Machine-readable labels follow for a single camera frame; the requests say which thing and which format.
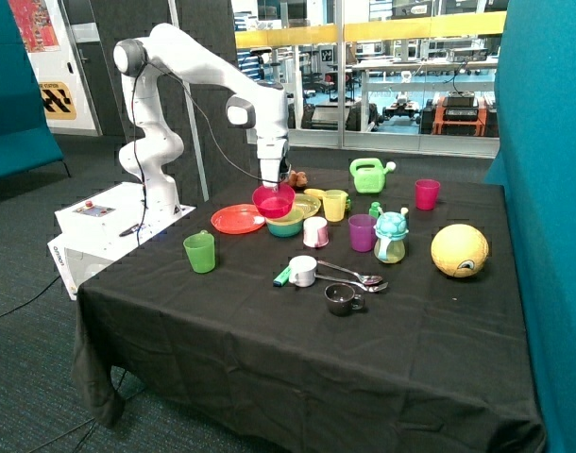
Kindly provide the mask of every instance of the green watering can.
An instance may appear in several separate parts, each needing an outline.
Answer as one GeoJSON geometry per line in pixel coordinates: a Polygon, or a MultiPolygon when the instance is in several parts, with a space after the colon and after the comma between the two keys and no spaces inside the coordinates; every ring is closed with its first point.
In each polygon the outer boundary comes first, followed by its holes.
{"type": "Polygon", "coordinates": [[[355,190],[359,193],[379,193],[384,188],[385,175],[397,168],[394,162],[384,167],[379,159],[356,159],[349,166],[355,181],[355,190]]]}

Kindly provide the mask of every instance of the teal chair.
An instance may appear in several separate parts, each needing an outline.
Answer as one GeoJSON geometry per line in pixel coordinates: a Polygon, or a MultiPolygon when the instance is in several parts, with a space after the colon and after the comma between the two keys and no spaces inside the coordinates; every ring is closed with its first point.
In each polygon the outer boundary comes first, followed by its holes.
{"type": "Polygon", "coordinates": [[[496,82],[501,184],[549,452],[576,453],[576,1],[511,0],[496,82]]]}
{"type": "Polygon", "coordinates": [[[0,0],[0,177],[58,160],[19,30],[8,0],[0,0]]]}

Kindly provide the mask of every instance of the orange plate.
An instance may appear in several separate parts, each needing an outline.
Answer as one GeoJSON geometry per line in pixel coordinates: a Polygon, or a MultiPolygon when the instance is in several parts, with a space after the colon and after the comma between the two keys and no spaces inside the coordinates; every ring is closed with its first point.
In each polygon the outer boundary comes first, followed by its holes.
{"type": "Polygon", "coordinates": [[[227,234],[245,234],[265,225],[265,218],[254,205],[233,205],[218,210],[211,218],[212,226],[227,234]]]}

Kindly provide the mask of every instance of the small bottle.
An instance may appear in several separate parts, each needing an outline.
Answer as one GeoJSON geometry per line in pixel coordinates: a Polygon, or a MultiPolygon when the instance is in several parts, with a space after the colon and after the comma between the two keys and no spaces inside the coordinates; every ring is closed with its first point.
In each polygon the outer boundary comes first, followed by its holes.
{"type": "Polygon", "coordinates": [[[382,214],[374,229],[378,238],[374,246],[374,256],[387,264],[403,260],[405,257],[403,240],[408,234],[407,222],[403,214],[397,212],[382,214]]]}
{"type": "Polygon", "coordinates": [[[378,201],[375,201],[374,203],[372,203],[372,206],[370,206],[370,211],[368,213],[375,219],[378,219],[379,216],[381,215],[380,206],[381,203],[379,203],[378,201]]]}
{"type": "Polygon", "coordinates": [[[396,262],[403,260],[403,257],[405,257],[405,245],[403,240],[393,240],[389,243],[388,247],[386,248],[386,259],[384,260],[381,259],[380,250],[381,240],[378,240],[374,246],[374,255],[376,258],[382,262],[386,262],[387,264],[395,264],[396,262]]]}

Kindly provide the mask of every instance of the white cup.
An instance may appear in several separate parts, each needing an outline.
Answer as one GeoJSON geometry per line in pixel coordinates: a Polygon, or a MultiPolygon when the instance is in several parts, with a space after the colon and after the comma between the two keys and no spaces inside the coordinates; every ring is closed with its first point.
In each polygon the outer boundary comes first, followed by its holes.
{"type": "Polygon", "coordinates": [[[288,267],[290,267],[288,281],[292,284],[305,288],[315,283],[317,260],[314,257],[307,255],[294,257],[288,263],[288,267]]]}
{"type": "Polygon", "coordinates": [[[310,217],[303,223],[303,243],[311,248],[328,244],[328,221],[323,217],[310,217]]]}

